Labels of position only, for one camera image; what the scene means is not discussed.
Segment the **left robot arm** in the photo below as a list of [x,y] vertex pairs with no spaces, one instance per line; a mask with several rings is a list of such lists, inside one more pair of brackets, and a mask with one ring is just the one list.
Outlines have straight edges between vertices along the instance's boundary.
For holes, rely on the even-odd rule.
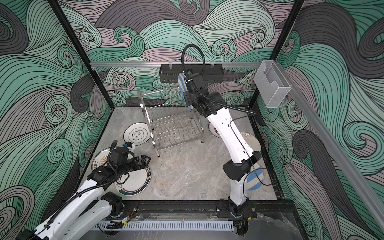
[[81,188],[46,221],[34,230],[24,230],[18,240],[78,240],[94,225],[109,216],[119,217],[124,211],[121,197],[106,192],[120,176],[146,169],[151,158],[108,157],[107,163],[92,171]]

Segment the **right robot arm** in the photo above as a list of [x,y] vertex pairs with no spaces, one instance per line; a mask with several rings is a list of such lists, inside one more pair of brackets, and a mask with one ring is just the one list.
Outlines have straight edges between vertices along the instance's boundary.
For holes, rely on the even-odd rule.
[[199,73],[190,76],[179,74],[178,84],[187,106],[209,121],[227,147],[230,160],[223,165],[223,170],[231,180],[228,210],[235,218],[244,217],[246,211],[252,209],[249,190],[263,184],[263,174],[258,164],[262,155],[246,142],[230,110],[249,111],[228,106],[220,93],[209,92]]

